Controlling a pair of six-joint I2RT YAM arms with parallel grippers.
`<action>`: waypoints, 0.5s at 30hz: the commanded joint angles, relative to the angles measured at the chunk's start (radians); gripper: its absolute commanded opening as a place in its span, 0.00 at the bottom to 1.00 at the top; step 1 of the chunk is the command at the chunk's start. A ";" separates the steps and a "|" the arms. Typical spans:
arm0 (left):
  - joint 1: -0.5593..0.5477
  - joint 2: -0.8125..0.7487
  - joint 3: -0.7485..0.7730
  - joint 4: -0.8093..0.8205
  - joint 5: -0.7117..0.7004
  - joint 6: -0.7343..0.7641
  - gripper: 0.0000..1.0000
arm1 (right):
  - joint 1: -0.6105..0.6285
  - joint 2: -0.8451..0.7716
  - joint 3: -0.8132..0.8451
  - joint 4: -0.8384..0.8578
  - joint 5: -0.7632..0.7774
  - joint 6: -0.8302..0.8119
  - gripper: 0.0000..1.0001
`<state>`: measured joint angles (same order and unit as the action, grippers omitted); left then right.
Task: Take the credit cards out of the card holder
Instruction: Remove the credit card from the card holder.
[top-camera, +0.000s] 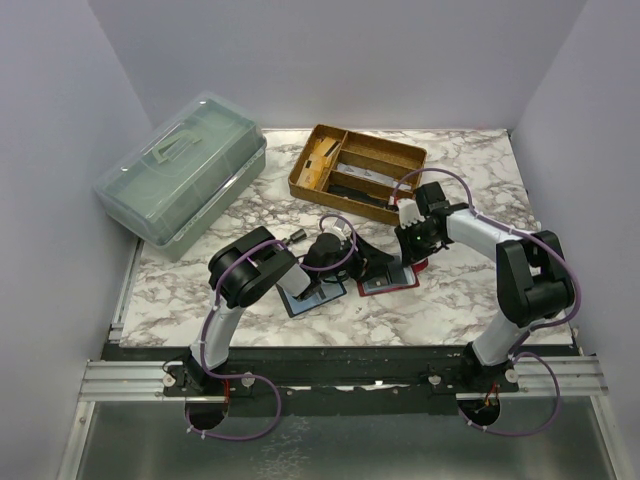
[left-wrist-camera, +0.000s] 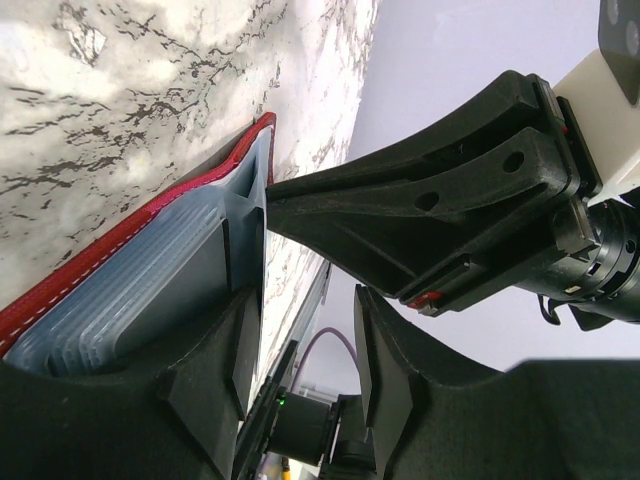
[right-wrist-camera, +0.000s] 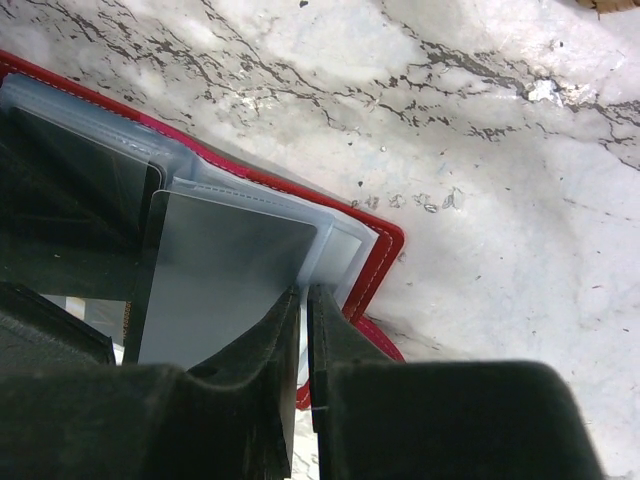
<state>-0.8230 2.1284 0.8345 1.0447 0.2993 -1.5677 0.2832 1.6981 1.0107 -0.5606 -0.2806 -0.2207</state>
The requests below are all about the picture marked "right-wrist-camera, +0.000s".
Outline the red leather card holder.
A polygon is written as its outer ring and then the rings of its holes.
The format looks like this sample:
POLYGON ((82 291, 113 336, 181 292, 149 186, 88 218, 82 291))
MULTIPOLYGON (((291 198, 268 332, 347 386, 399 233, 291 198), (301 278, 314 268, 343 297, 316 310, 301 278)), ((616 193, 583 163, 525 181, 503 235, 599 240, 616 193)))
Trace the red leather card holder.
MULTIPOLYGON (((301 289, 313 284, 326 286, 349 321, 385 353, 397 355, 390 340, 365 321, 363 313, 403 247, 404 235, 399 227, 319 192, 240 164, 160 121, 21 58, 3 54, 1 115, 12 107, 162 167, 166 180, 158 191, 177 192, 313 224, 318 235, 294 286, 301 289)), ((125 362, 124 345, 133 296, 129 300, 107 300, 34 292, 110 337, 117 360, 125 362)))

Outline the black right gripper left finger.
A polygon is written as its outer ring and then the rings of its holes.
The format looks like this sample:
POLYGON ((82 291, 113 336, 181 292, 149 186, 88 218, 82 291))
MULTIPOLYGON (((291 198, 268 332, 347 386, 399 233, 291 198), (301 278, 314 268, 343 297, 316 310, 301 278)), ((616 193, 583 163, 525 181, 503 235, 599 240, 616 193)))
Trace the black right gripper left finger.
POLYGON ((190 368, 1 366, 5 479, 285 479, 299 294, 190 368))

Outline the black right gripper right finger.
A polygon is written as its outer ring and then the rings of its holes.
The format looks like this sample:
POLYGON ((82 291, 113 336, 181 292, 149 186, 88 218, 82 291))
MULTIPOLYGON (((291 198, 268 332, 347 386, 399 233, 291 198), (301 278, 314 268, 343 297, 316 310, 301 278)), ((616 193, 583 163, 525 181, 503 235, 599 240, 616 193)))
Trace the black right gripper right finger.
POLYGON ((313 426, 324 479, 600 479, 574 397, 531 361, 391 360, 308 294, 313 426))

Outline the black VIP credit card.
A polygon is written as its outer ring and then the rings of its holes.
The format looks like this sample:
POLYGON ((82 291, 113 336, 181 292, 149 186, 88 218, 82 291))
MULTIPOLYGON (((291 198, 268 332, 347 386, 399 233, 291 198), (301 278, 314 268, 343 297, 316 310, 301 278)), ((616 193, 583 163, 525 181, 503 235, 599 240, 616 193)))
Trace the black VIP credit card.
POLYGON ((188 369, 219 352, 295 284, 317 235, 286 216, 154 193, 125 362, 188 369))

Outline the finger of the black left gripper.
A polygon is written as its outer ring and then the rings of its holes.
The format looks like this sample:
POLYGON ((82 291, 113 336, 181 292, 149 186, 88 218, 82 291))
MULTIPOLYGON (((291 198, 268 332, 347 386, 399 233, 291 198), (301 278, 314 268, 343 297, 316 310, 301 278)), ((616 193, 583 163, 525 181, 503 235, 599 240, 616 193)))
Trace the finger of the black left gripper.
POLYGON ((133 296, 141 242, 94 213, 53 154, 1 115, 1 279, 49 295, 133 296))
POLYGON ((110 337, 22 285, 1 284, 3 368, 114 363, 110 337))

